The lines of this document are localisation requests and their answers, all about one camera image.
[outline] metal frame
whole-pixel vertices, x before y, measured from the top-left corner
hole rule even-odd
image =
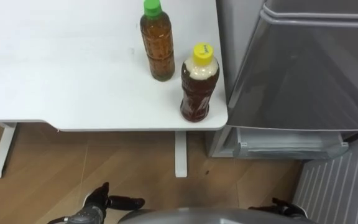
[[[0,126],[4,128],[0,140],[0,178],[4,172],[6,158],[11,147],[16,125],[17,123],[0,123]],[[186,131],[175,132],[175,176],[187,177]]]
[[[175,176],[187,177],[186,131],[175,131]]]
[[[11,147],[13,135],[16,130],[16,124],[17,123],[0,123],[0,126],[4,128],[4,132],[2,133],[0,140],[0,178],[4,172],[5,161],[9,148]]]

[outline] refrigerator drawer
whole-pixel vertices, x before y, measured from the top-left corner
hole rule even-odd
[[[358,22],[260,16],[227,125],[358,130]]]
[[[349,147],[338,132],[234,128],[233,136],[233,157],[243,159],[330,159]]]

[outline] refrigerator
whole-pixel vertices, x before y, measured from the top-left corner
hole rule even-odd
[[[341,133],[358,131],[358,1],[217,5],[229,119],[206,134],[209,156],[345,153]]]

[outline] green bottle cap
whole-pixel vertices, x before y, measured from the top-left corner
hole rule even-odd
[[[158,16],[162,12],[160,0],[145,0],[144,14],[149,17]]]

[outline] brown liquid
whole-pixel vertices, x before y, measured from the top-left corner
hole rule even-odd
[[[175,59],[168,15],[165,12],[161,12],[157,17],[143,15],[140,19],[140,30],[153,77],[158,81],[169,80],[175,72]]]
[[[219,78],[219,69],[216,74],[206,80],[195,80],[190,77],[186,64],[181,66],[181,86],[183,88],[183,100],[180,112],[188,121],[198,122],[203,120],[209,111],[209,99],[215,89]]]

